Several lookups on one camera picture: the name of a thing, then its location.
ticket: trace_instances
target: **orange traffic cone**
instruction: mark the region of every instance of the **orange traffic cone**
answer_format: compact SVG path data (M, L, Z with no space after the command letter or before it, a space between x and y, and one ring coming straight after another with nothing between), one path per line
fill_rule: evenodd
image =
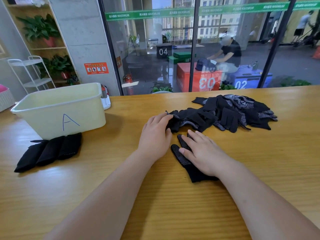
M312 58L320 59L320 46L318 46Z

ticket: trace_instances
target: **plastic basket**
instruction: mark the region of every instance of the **plastic basket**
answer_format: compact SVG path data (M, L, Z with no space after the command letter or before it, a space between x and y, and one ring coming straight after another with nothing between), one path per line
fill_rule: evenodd
M14 97L10 89L0 92L0 112L14 105Z
M11 112L45 140L102 127L106 117L101 85L87 83L28 94Z

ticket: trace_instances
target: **red flower pot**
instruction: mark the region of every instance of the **red flower pot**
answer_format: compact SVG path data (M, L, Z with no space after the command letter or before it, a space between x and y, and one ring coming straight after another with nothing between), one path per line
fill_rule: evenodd
M61 72L61 76L63 80L68 80L70 78L70 73L69 72Z
M54 43L54 37L49 37L49 40L46 40L46 38L42 38L42 39L47 44L47 46L56 47L56 44Z

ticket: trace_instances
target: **white wicker basket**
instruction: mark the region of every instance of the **white wicker basket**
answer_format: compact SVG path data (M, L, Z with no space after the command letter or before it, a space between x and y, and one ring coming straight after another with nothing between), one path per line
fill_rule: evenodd
M14 105L14 97L10 89L0 92L0 112Z

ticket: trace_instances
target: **hand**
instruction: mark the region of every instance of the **hand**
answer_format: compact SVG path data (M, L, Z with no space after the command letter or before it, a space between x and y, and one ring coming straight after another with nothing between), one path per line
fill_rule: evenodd
M188 133L193 140L183 135L182 139L188 144L193 153L185 148L180 148L179 152L202 173L220 178L219 174L228 168L228 164L236 162L209 137L198 131L188 130Z
M172 117L171 114L161 113L152 116L143 126L137 150L143 157L156 161L165 155L172 138L171 130L166 130L166 126Z

